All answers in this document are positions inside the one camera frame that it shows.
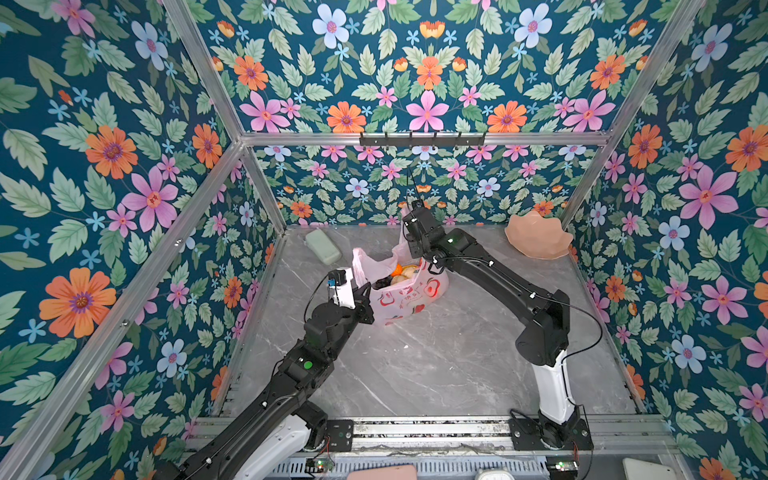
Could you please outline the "pink plastic bag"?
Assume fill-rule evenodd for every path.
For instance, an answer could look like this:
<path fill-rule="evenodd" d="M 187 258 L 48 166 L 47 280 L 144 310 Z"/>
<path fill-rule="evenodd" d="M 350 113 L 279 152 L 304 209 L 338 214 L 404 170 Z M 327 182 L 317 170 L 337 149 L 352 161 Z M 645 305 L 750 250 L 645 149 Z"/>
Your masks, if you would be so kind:
<path fill-rule="evenodd" d="M 411 279 L 392 285 L 394 268 L 417 265 L 418 273 Z M 391 324 L 395 320 L 422 312 L 439 300 L 448 290 L 450 281 L 445 270 L 439 270 L 423 258 L 414 258 L 401 233 L 388 258 L 375 260 L 362 248 L 352 250 L 352 272 L 362 286 L 371 284 L 370 302 L 376 323 Z"/>

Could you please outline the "pink scalloped bowl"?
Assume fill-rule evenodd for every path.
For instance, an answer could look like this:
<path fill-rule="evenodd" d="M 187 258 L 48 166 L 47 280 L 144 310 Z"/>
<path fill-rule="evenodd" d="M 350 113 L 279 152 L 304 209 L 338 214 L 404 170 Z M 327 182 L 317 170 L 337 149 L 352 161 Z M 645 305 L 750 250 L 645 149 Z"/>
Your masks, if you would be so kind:
<path fill-rule="evenodd" d="M 531 211 L 510 218 L 504 229 L 512 247 L 528 258 L 556 260 L 570 253 L 573 235 L 557 218 L 545 218 Z"/>

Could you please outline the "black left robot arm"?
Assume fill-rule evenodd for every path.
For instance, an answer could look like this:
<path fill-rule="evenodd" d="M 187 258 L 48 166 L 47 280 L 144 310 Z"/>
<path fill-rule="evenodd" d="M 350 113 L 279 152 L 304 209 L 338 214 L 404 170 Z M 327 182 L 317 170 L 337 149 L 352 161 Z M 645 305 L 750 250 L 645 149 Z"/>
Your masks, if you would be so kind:
<path fill-rule="evenodd" d="M 262 392 L 228 426 L 181 464 L 166 462 L 156 479 L 264 479 L 303 450 L 328 445 L 328 415 L 310 397 L 334 370 L 334 362 L 360 324 L 374 322 L 371 285 L 328 279 L 329 297 L 304 324 L 304 337 L 275 364 Z"/>

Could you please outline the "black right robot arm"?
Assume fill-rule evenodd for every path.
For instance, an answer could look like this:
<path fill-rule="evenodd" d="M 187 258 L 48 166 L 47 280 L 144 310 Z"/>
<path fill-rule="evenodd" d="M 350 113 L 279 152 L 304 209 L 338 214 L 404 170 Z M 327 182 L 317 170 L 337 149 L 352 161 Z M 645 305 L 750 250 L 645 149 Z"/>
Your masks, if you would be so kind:
<path fill-rule="evenodd" d="M 517 448 L 592 449 L 586 414 L 571 394 L 567 372 L 571 302 L 527 281 L 495 259 L 466 231 L 447 231 L 422 200 L 403 213 L 403 233 L 412 256 L 440 273 L 462 276 L 501 302 L 523 325 L 515 340 L 518 354 L 533 369 L 539 406 L 535 419 L 513 413 L 512 441 Z"/>

